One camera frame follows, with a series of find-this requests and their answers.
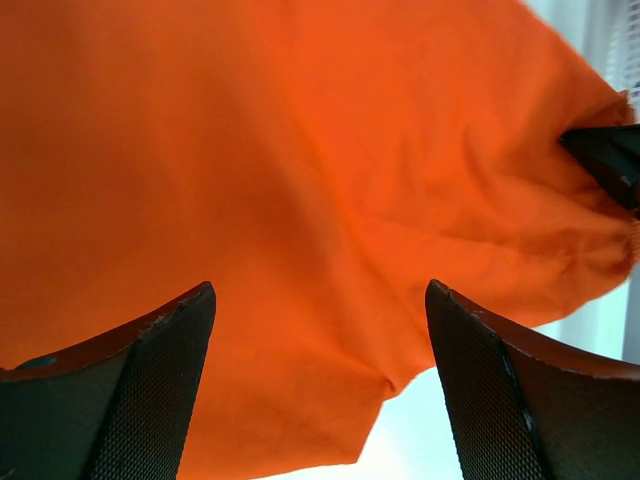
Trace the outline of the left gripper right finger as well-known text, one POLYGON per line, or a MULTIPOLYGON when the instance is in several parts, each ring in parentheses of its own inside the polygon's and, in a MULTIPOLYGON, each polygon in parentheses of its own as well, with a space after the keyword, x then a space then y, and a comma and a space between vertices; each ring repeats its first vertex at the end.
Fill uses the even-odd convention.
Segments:
POLYGON ((437 280, 425 308, 464 478, 638 478, 638 365, 549 338, 437 280))

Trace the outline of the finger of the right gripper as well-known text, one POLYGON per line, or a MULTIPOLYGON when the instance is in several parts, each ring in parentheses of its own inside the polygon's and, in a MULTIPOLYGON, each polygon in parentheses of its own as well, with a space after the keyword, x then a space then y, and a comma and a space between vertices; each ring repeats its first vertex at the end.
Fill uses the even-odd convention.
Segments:
POLYGON ((626 210, 639 209, 639 125, 577 128, 561 146, 626 210))

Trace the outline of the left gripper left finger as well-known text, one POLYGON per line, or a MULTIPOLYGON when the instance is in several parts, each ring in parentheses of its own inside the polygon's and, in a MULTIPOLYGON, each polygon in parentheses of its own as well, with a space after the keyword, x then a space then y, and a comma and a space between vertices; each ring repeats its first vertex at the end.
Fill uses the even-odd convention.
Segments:
POLYGON ((174 479, 216 311, 204 282, 1 372, 4 479, 174 479))

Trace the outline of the orange shorts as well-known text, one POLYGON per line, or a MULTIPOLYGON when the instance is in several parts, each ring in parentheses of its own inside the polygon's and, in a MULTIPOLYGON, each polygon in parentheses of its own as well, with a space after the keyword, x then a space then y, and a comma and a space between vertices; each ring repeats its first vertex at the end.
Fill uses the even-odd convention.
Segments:
POLYGON ((535 327, 639 225, 559 145, 632 121, 517 1, 5 1, 1 361, 218 297, 183 479, 352 463, 438 279, 535 327))

